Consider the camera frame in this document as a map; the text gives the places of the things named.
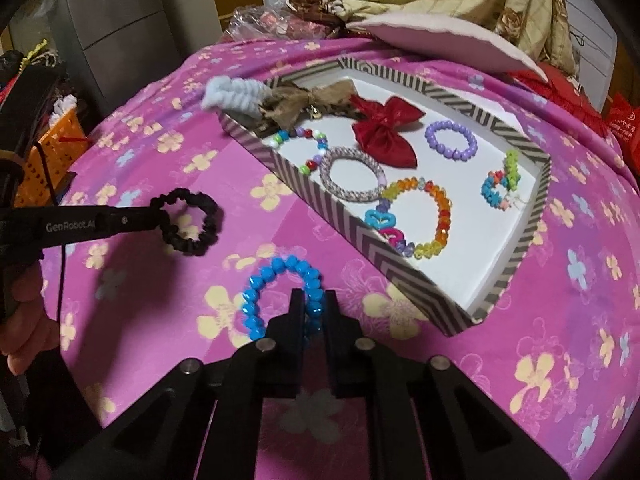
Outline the person's left hand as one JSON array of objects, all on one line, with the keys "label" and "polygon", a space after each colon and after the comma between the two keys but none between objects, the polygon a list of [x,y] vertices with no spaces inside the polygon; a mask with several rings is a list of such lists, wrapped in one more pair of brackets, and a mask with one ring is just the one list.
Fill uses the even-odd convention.
[{"label": "person's left hand", "polygon": [[39,353],[58,348],[60,330],[44,308],[42,286],[39,262],[25,270],[12,286],[17,309],[1,326],[1,353],[14,376],[24,374]]}]

